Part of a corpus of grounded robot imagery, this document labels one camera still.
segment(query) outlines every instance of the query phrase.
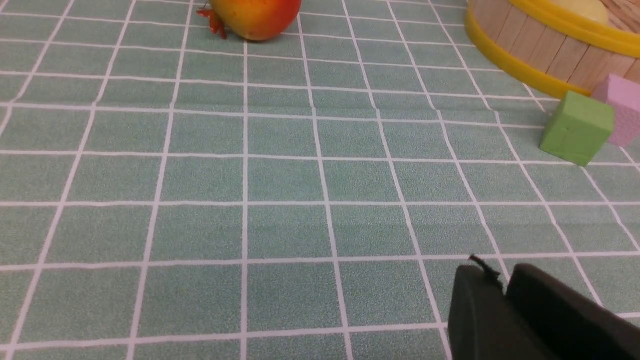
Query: wooden slat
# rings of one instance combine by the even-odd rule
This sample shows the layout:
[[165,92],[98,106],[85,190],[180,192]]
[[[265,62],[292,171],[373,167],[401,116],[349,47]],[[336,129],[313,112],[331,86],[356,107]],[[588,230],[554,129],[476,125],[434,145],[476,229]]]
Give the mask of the wooden slat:
[[640,60],[636,60],[631,68],[625,74],[625,79],[640,84]]
[[511,55],[516,58],[526,62],[533,53],[533,49],[535,49],[538,44],[538,40],[540,40],[540,36],[542,36],[543,31],[546,26],[538,22],[536,19],[532,17],[527,18],[522,26],[522,30],[520,34],[516,38],[515,44],[511,48]]
[[592,91],[609,74],[624,76],[634,62],[628,56],[589,46],[568,82]]
[[512,6],[511,10],[509,10],[507,20],[504,22],[502,31],[500,31],[500,35],[498,35],[498,40],[496,40],[495,43],[503,48],[507,53],[510,52],[527,18],[527,14],[520,11],[520,9],[515,6]]
[[566,35],[547,26],[529,58],[529,65],[542,72],[547,72],[565,39]]
[[547,74],[558,80],[568,81],[587,49],[589,49],[588,44],[567,37],[556,54],[556,58],[551,62]]

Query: white grid line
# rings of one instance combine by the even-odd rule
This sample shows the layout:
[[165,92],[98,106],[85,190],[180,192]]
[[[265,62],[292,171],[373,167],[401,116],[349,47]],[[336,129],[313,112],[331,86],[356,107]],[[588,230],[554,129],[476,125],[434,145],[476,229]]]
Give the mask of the white grid line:
[[240,360],[246,360],[248,356],[248,344],[246,334],[249,328],[249,45],[243,42],[243,205],[242,205],[242,283],[240,285],[240,333],[243,335],[240,341]]
[[[137,0],[132,0],[131,11],[136,1]],[[193,9],[193,1],[194,0],[191,0],[188,6],[187,24],[191,22],[191,12]],[[122,30],[121,37],[124,37],[124,33],[127,30],[126,28],[127,28],[127,24],[125,23],[125,26]],[[131,321],[131,332],[129,335],[130,340],[129,340],[129,346],[127,348],[127,360],[134,359],[134,355],[136,351],[136,338],[138,337],[138,333],[140,331],[140,317],[142,314],[142,307],[143,307],[144,298],[145,298],[145,288],[147,284],[147,275],[148,275],[148,268],[149,268],[148,264],[149,264],[149,261],[151,260],[151,252],[153,248],[154,235],[156,231],[156,221],[157,221],[158,211],[160,208],[159,203],[162,199],[164,175],[166,173],[166,163],[168,161],[167,154],[169,153],[169,148],[171,144],[171,135],[172,135],[173,117],[174,117],[173,109],[178,99],[178,92],[180,88],[180,77],[182,76],[182,68],[184,66],[184,49],[187,46],[188,37],[189,37],[189,26],[186,26],[184,28],[184,34],[182,37],[182,51],[180,52],[180,59],[178,61],[176,81],[175,81],[175,86],[173,88],[173,97],[169,105],[169,117],[168,117],[168,122],[166,127],[166,133],[164,136],[164,152],[163,152],[162,160],[160,162],[160,169],[159,169],[158,179],[156,184],[156,194],[154,197],[154,205],[152,206],[151,219],[149,220],[147,242],[145,244],[145,253],[143,258],[143,266],[140,268],[140,280],[138,283],[138,293],[136,295],[136,304],[134,307],[133,319]]]
[[[63,13],[62,17],[60,17],[54,31],[51,33],[51,35],[49,36],[49,40],[53,40],[53,38],[56,36],[56,34],[58,33],[58,31],[60,30],[60,28],[62,27],[62,24],[65,20],[65,16],[68,15],[69,11],[71,11],[71,7],[74,5],[74,1],[75,0],[70,0],[67,7],[65,8],[65,12]],[[134,3],[135,0],[132,2],[130,8],[129,8],[129,13],[127,14],[127,18],[131,17],[131,14],[133,13],[133,7],[134,7]],[[118,39],[118,44],[122,43],[122,39],[124,38],[124,33],[125,33],[125,29],[127,27],[127,23],[125,22],[122,28],[122,31],[120,32],[120,37]],[[44,59],[44,56],[46,55],[46,52],[49,48],[48,44],[45,44],[45,46],[42,49],[42,52],[40,53],[40,57],[38,58],[38,61],[36,61],[36,65],[33,67],[33,72],[37,72],[40,64],[42,63],[42,60]],[[100,99],[102,98],[102,96],[104,95],[104,91],[106,89],[107,86],[107,82],[108,82],[108,76],[111,72],[111,70],[113,69],[113,64],[115,62],[115,59],[118,55],[118,47],[116,45],[116,47],[114,48],[113,54],[111,55],[111,59],[109,61],[109,65],[107,66],[107,76],[105,77],[105,80],[102,82],[102,86],[100,87],[100,90],[98,92],[98,96],[96,97],[96,100],[93,102],[92,104],[92,108],[91,108],[91,113],[89,116],[89,120],[87,122],[86,125],[86,129],[84,130],[84,134],[82,137],[82,140],[80,142],[79,145],[79,150],[78,153],[76,155],[76,158],[74,160],[73,165],[71,166],[71,170],[70,173],[67,177],[67,182],[65,183],[65,187],[61,196],[61,200],[60,203],[56,209],[56,214],[53,218],[53,221],[51,222],[51,226],[49,228],[49,232],[47,233],[47,237],[44,241],[43,247],[42,247],[42,251],[40,253],[40,256],[38,257],[38,265],[35,268],[34,274],[33,274],[33,278],[31,280],[31,283],[29,284],[29,288],[27,290],[25,299],[24,299],[24,303],[20,309],[20,314],[18,317],[18,320],[16,321],[15,324],[15,329],[13,331],[12,334],[12,338],[11,338],[11,343],[9,345],[8,351],[6,353],[6,360],[13,360],[13,355],[15,353],[16,350],[16,346],[20,340],[20,335],[22,334],[22,329],[24,327],[24,324],[26,322],[26,317],[27,314],[29,312],[29,308],[31,306],[31,302],[33,301],[33,297],[35,294],[35,291],[37,289],[38,286],[38,282],[40,281],[40,276],[42,275],[42,265],[45,263],[46,259],[47,259],[47,254],[49,252],[49,249],[51,248],[51,243],[53,241],[53,236],[56,232],[56,229],[58,227],[58,224],[60,222],[60,218],[62,217],[62,213],[64,211],[64,207],[65,207],[65,202],[67,201],[68,195],[71,191],[71,186],[73,183],[73,180],[76,176],[76,172],[77,172],[77,168],[80,164],[80,159],[82,158],[82,153],[84,151],[84,147],[86,146],[87,140],[89,138],[89,134],[91,132],[91,128],[93,126],[93,120],[95,118],[95,106],[96,104],[100,101]],[[22,97],[24,95],[24,92],[26,91],[26,88],[28,87],[29,83],[31,82],[31,79],[33,79],[33,77],[28,78],[25,83],[22,86],[22,90],[20,91],[20,93],[18,94],[18,96],[16,96],[16,98],[14,98],[14,101],[17,101],[18,99],[20,99],[20,97]],[[9,120],[9,116],[7,116],[6,121],[3,124],[3,127],[6,127],[7,123]]]
[[[445,32],[445,34],[449,38],[449,41],[453,45],[454,50],[456,51],[456,54],[458,55],[458,58],[462,62],[463,67],[466,68],[467,73],[469,75],[469,78],[471,79],[471,82],[473,82],[473,85],[476,88],[476,91],[482,97],[484,105],[487,107],[488,110],[493,111],[493,109],[491,109],[491,106],[489,105],[488,101],[486,100],[485,96],[483,95],[480,87],[478,86],[475,78],[473,77],[473,73],[467,68],[467,63],[464,60],[464,58],[462,57],[462,54],[460,53],[460,50],[458,50],[458,47],[456,46],[455,42],[453,41],[453,38],[450,36],[450,34],[447,31],[446,27],[442,24],[442,20],[440,19],[440,15],[438,14],[436,8],[433,6],[433,3],[431,2],[431,0],[427,0],[427,1],[429,2],[429,4],[431,4],[431,6],[432,6],[431,8],[433,9],[433,12],[436,14],[436,17],[438,18],[438,22],[441,24],[442,30]],[[495,111],[494,114],[495,114],[495,117],[496,117],[496,122],[498,124],[500,124],[500,115],[499,115],[499,113],[497,111]],[[520,156],[518,155],[518,153],[513,148],[513,145],[511,144],[511,140],[509,139],[509,136],[507,135],[507,133],[505,132],[505,130],[502,127],[499,127],[499,128],[500,128],[500,131],[502,132],[502,135],[505,138],[505,141],[507,141],[507,143],[509,145],[509,149],[511,150],[512,155],[516,158],[516,160],[520,160]],[[569,242],[569,239],[566,237],[566,235],[565,235],[564,231],[562,230],[562,228],[558,225],[558,223],[556,221],[556,217],[554,216],[553,211],[551,210],[551,207],[546,203],[546,200],[545,200],[544,196],[542,196],[542,193],[540,192],[540,189],[538,189],[536,183],[533,181],[533,179],[529,175],[529,172],[527,171],[525,166],[522,163],[520,163],[519,165],[520,165],[520,169],[522,170],[524,176],[527,178],[527,180],[528,180],[529,184],[531,185],[532,189],[534,190],[534,192],[536,193],[536,195],[538,196],[540,201],[542,201],[544,203],[545,210],[547,211],[547,214],[549,215],[549,218],[551,219],[551,222],[553,223],[556,231],[560,235],[560,237],[561,237],[562,241],[564,242],[566,248],[569,250],[569,253],[574,253],[573,247],[571,246],[571,243]],[[591,295],[593,296],[594,301],[598,305],[602,306],[602,301],[600,300],[600,297],[596,293],[596,291],[595,291],[591,281],[589,280],[589,277],[587,276],[586,272],[582,268],[582,265],[580,264],[580,261],[578,260],[577,257],[574,257],[573,261],[575,262],[575,265],[576,265],[578,271],[580,272],[580,274],[582,276],[582,279],[584,280],[586,286],[589,288],[589,292],[591,292]]]
[[[77,151],[41,151],[41,150],[0,150],[0,155],[7,156],[71,156],[77,155]],[[134,158],[158,158],[167,156],[168,158],[208,158],[208,159],[243,159],[244,154],[206,154],[199,152],[171,152],[163,154],[160,152],[101,152],[83,151],[87,156],[103,157],[134,157]],[[317,161],[316,156],[291,156],[291,155],[261,155],[248,154],[250,159],[270,159],[270,160],[307,160]],[[388,158],[335,158],[323,157],[326,161],[362,161],[362,162],[388,162]],[[461,163],[461,164],[483,164],[483,165],[549,165],[549,166],[573,166],[565,161],[540,161],[540,160],[453,160],[453,159],[421,159],[421,158],[391,158],[395,163]],[[637,167],[635,163],[590,163],[592,167]]]
[[314,128],[314,142],[316,143],[316,154],[318,162],[318,171],[320,173],[320,183],[322,186],[323,199],[324,199],[324,212],[326,213],[326,223],[329,232],[329,242],[331,246],[333,272],[335,274],[336,293],[338,295],[338,305],[340,307],[340,322],[342,323],[344,347],[347,355],[347,360],[353,360],[353,346],[351,344],[351,334],[349,333],[349,316],[347,314],[346,301],[344,300],[344,288],[342,287],[342,273],[340,272],[340,263],[338,262],[338,247],[335,239],[335,230],[333,228],[333,216],[331,211],[331,205],[329,201],[329,189],[326,183],[326,176],[324,174],[324,161],[322,155],[322,147],[320,143],[320,134],[318,130],[318,121],[316,107],[314,106],[314,96],[311,88],[311,75],[309,74],[309,65],[307,61],[307,50],[305,47],[305,38],[302,36],[302,20],[298,14],[298,31],[300,32],[300,45],[302,48],[302,58],[305,66],[305,78],[307,80],[307,93],[309,98],[309,104],[312,111],[312,123]]
[[[409,230],[409,234],[410,234],[412,242],[413,242],[413,249],[414,249],[416,255],[421,256],[422,252],[421,252],[421,249],[420,249],[420,244],[419,244],[418,239],[416,237],[415,229],[413,228],[413,225],[412,225],[411,216],[409,214],[408,207],[407,207],[407,205],[406,205],[406,203],[404,201],[404,195],[403,195],[402,189],[401,189],[400,184],[399,184],[399,180],[398,180],[398,176],[396,174],[396,168],[394,166],[394,162],[391,160],[391,153],[389,151],[387,139],[386,139],[386,136],[385,136],[384,126],[383,126],[383,122],[382,122],[382,119],[381,119],[381,113],[380,113],[380,110],[376,106],[376,102],[375,102],[374,97],[373,97],[373,91],[371,90],[371,86],[369,84],[369,79],[367,77],[367,71],[366,71],[365,65],[362,63],[362,54],[360,53],[360,48],[358,46],[358,41],[355,38],[355,32],[353,31],[353,25],[351,23],[351,19],[349,18],[349,10],[347,8],[347,4],[346,4],[345,0],[342,0],[342,7],[343,7],[344,13],[345,13],[345,15],[347,17],[347,23],[349,25],[349,31],[350,31],[351,36],[353,38],[353,45],[355,46],[356,55],[358,56],[358,62],[360,63],[360,70],[362,71],[362,77],[364,79],[365,86],[367,87],[367,90],[368,90],[368,93],[369,93],[369,100],[371,101],[371,106],[374,109],[376,109],[376,118],[378,119],[378,128],[380,129],[381,140],[383,142],[383,146],[385,148],[385,153],[387,155],[389,168],[390,168],[393,180],[394,180],[394,186],[396,188],[396,192],[397,192],[397,195],[399,197],[401,207],[403,209],[404,217],[406,219],[406,225],[407,225],[407,228]],[[429,96],[428,96],[428,98],[429,98],[429,104],[433,107],[433,103],[431,103],[431,98]],[[425,266],[423,261],[418,261],[418,265],[420,267],[420,274],[422,276],[422,280],[424,281],[425,290],[427,291],[427,296],[428,296],[428,299],[429,299],[429,303],[431,304],[431,310],[432,310],[433,316],[434,316],[434,318],[436,320],[436,324],[441,325],[442,324],[442,318],[440,316],[440,310],[438,309],[438,304],[437,304],[436,298],[435,298],[435,296],[433,294],[433,289],[431,287],[431,282],[429,281],[429,275],[427,273],[426,266]],[[446,354],[448,359],[451,359],[452,358],[451,347],[449,345],[449,340],[447,339],[447,334],[446,334],[446,332],[445,332],[443,327],[440,327],[439,333],[440,333],[440,339],[442,340],[442,346],[443,346],[443,349],[445,351],[445,354]]]

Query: yellow object in bucket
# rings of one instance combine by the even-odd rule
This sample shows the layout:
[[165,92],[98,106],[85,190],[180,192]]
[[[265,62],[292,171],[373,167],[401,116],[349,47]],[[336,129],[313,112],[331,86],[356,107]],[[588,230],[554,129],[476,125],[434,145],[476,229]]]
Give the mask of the yellow object in bucket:
[[551,2],[576,15],[609,25],[609,12],[600,0],[551,0]]

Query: foam block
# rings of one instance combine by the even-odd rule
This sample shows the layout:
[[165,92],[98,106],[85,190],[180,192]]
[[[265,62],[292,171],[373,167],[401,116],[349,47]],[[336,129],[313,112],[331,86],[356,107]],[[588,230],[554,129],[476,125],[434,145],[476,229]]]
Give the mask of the foam block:
[[613,133],[615,116],[611,106],[569,91],[547,123],[540,149],[585,167]]
[[610,74],[591,94],[616,110],[616,122],[609,142],[625,147],[640,136],[640,85]]

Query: grid square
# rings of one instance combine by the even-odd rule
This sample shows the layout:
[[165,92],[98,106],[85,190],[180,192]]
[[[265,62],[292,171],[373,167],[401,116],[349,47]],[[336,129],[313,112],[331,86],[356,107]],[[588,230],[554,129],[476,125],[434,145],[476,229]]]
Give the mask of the grid square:
[[249,112],[311,116],[307,90],[249,86]]
[[38,263],[54,213],[53,208],[0,208],[0,266]]
[[131,0],[76,0],[69,11],[69,17],[88,17],[91,19],[125,20]]
[[248,317],[249,331],[339,327],[333,264],[250,265]]
[[547,201],[602,201],[579,167],[525,165],[525,168]]
[[476,47],[460,46],[458,51],[470,69],[498,70],[498,67],[489,61]]
[[3,86],[0,87],[0,101],[9,102],[20,93],[26,76],[0,75]]
[[[129,24],[127,33],[134,25]],[[65,19],[54,41],[73,44],[115,45],[120,37],[120,32],[122,32],[122,26],[123,24],[118,22]]]
[[351,37],[349,22],[345,17],[300,14],[302,33],[305,35],[324,35],[330,37]]
[[152,261],[239,259],[242,207],[162,207],[153,245]]
[[0,177],[0,201],[59,201],[73,162],[73,156],[0,156],[9,174]]
[[243,129],[241,117],[175,114],[169,151],[242,154]]
[[399,206],[332,206],[338,255],[415,255],[409,228]]
[[354,360],[447,359],[437,330],[357,332],[351,341]]
[[127,337],[139,278],[140,270],[134,268],[44,271],[20,340]]
[[182,79],[242,83],[244,81],[243,62],[240,56],[187,53],[184,56]]
[[244,89],[242,86],[180,84],[177,109],[242,113]]
[[574,251],[636,249],[608,206],[552,206],[552,211]]
[[178,52],[120,49],[111,75],[175,79],[179,61]]
[[350,17],[393,20],[387,2],[346,0],[344,4],[347,6]]
[[156,24],[129,24],[122,39],[123,46],[180,49],[184,38],[182,26],[160,26]]
[[35,104],[91,104],[102,86],[102,80],[46,78],[35,76],[21,101]]
[[31,271],[0,272],[0,288],[3,290],[3,296],[0,297],[0,316],[3,319],[0,322],[0,343],[2,344],[11,342],[13,328],[20,315],[32,277]]
[[422,92],[415,69],[386,65],[365,65],[369,84],[373,90]]
[[163,201],[242,201],[242,159],[170,158]]
[[240,331],[240,266],[149,269],[138,336]]
[[111,360],[127,357],[126,346],[102,346],[90,348],[36,348],[18,350],[15,360]]
[[418,66],[457,67],[462,69],[462,61],[451,45],[409,44],[409,50]]
[[162,152],[168,115],[97,111],[86,151]]
[[438,22],[436,13],[428,4],[392,3],[391,9],[398,21]]
[[351,26],[357,39],[402,41],[393,21],[351,19]]
[[[500,269],[500,263],[496,259],[485,259],[484,261],[492,268]],[[428,260],[424,262],[427,274],[429,274],[433,297],[438,303],[438,310],[443,322],[449,321],[456,271],[460,265],[469,264],[468,261],[462,260]]]
[[614,209],[636,242],[640,242],[640,206],[615,206]]
[[104,75],[113,49],[53,44],[44,56],[39,73]]
[[406,201],[471,201],[452,163],[396,162],[394,165]]
[[308,59],[332,61],[358,61],[353,40],[341,38],[305,37]]
[[331,257],[323,206],[252,206],[248,237],[251,259]]
[[248,68],[250,84],[307,85],[305,63],[302,60],[249,58]]
[[332,201],[398,201],[389,164],[384,161],[325,161]]
[[187,23],[187,13],[190,11],[189,4],[162,3],[160,1],[140,1],[133,8],[131,20],[148,21],[159,24],[180,24]]
[[299,35],[281,34],[269,42],[250,42],[247,50],[250,56],[278,56],[302,59],[302,44],[300,43]]
[[542,206],[483,206],[486,223],[505,254],[566,252]]
[[0,136],[0,149],[76,151],[89,111],[13,109]]
[[609,201],[640,201],[640,174],[632,167],[589,167],[589,174]]
[[384,128],[393,158],[451,159],[439,124],[387,122]]
[[638,256],[606,256],[582,258],[580,263],[591,281],[604,308],[613,313],[637,313],[640,304],[640,279],[636,274],[640,267]]
[[311,120],[249,118],[249,153],[280,156],[316,156]]
[[173,83],[112,79],[107,83],[99,104],[125,108],[168,108],[174,88]]
[[135,360],[208,359],[213,354],[220,359],[239,359],[240,342],[223,340],[141,344],[136,345]]
[[254,338],[248,342],[248,360],[346,360],[341,334]]
[[478,201],[539,201],[518,165],[462,164]]
[[69,201],[152,201],[159,171],[159,158],[84,155]]
[[497,127],[447,125],[449,141],[461,160],[515,160]]
[[249,159],[249,201],[320,201],[317,161]]
[[42,44],[0,42],[0,70],[31,72],[43,47]]
[[350,326],[433,322],[416,261],[340,265]]
[[434,44],[450,44],[447,33],[439,24],[424,24],[416,22],[400,22],[400,29],[407,42],[431,42]]
[[529,96],[524,85],[505,72],[471,70],[471,75],[484,95]]
[[46,41],[58,25],[58,19],[39,18],[34,21],[32,17],[16,15],[0,15],[0,34],[5,39],[11,40],[36,40]]
[[420,69],[420,76],[431,93],[478,95],[469,74],[464,70]]
[[440,16],[443,24],[462,25],[465,23],[465,13],[467,9],[464,7],[454,8],[451,6],[437,6],[436,12]]
[[369,94],[334,90],[314,90],[316,115],[347,119],[375,119],[376,110],[371,105]]
[[376,122],[318,121],[325,158],[384,158],[385,147]]
[[434,120],[438,113],[431,108],[427,95],[373,94],[383,119]]
[[342,0],[309,0],[303,1],[300,12],[316,13],[320,15],[344,16]]
[[367,87],[359,65],[310,61],[308,67],[311,86],[349,89]]
[[509,273],[513,274],[513,268],[516,264],[525,263],[531,264],[540,270],[555,277],[565,285],[581,293],[587,299],[593,300],[593,296],[584,282],[582,275],[580,274],[575,262],[571,258],[523,258],[523,259],[505,259],[505,265],[509,269]]
[[473,206],[410,206],[409,214],[423,255],[493,252]]
[[399,42],[358,40],[358,48],[365,63],[411,65],[404,44]]
[[65,208],[47,263],[142,261],[149,219],[143,206]]
[[62,15],[69,4],[68,0],[9,0],[4,12],[28,15]]
[[[202,21],[202,24],[199,28],[196,28],[195,25],[198,21]],[[184,28],[176,28],[180,29],[182,31],[182,36],[184,36]],[[242,39],[237,36],[232,36],[231,33],[227,35],[229,36],[227,41],[217,41],[216,37],[213,36],[209,29],[209,21],[200,16],[192,16],[191,26],[189,27],[189,34],[187,37],[187,53],[192,53],[194,51],[216,51],[224,54],[243,54],[244,42]]]

